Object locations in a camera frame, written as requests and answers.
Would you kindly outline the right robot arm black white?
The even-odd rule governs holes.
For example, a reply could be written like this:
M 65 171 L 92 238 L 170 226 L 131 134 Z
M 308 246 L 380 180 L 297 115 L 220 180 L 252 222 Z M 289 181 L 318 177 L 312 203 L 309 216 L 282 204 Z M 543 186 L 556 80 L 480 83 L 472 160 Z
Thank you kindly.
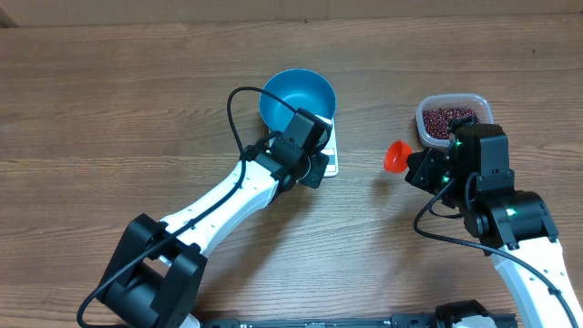
M 418 234 L 479 249 L 490 257 L 526 327 L 579 327 L 582 309 L 568 278 L 557 225 L 534 191 L 516 190 L 508 138 L 496 124 L 451 122 L 445 149 L 406 151 L 406 181 L 457 209 L 471 241 L 419 230 Z

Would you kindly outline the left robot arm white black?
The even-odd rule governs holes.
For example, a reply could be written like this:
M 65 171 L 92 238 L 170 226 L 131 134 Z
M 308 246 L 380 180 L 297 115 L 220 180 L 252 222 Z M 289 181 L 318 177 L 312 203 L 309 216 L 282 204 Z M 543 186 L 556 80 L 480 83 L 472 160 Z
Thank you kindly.
M 284 131 L 249 145 L 234 170 L 187 208 L 125 228 L 95 292 L 127 327 L 198 327 L 192 314 L 212 251 L 246 218 L 300 183 L 320 186 L 333 121 L 300 108 Z

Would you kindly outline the orange measuring scoop blue handle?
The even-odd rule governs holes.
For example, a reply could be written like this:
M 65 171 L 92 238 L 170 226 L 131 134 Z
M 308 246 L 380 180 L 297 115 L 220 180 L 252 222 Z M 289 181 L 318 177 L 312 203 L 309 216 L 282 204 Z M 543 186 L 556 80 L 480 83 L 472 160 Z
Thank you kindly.
M 413 149 L 403 142 L 396 140 L 386 151 L 384 156 L 384 169 L 392 173 L 402 173 L 408 168 L 407 159 L 413 153 Z

